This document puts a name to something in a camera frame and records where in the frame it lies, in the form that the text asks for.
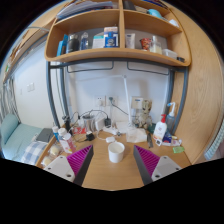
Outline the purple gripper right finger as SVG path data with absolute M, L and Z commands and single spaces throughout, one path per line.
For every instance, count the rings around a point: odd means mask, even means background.
M 134 146 L 133 154 L 144 185 L 181 170 L 168 156 L 159 157 L 140 146 Z

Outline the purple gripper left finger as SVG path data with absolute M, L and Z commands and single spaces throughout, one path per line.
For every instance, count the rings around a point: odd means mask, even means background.
M 81 186 L 92 157 L 93 146 L 89 145 L 67 157 L 57 157 L 44 170 Z

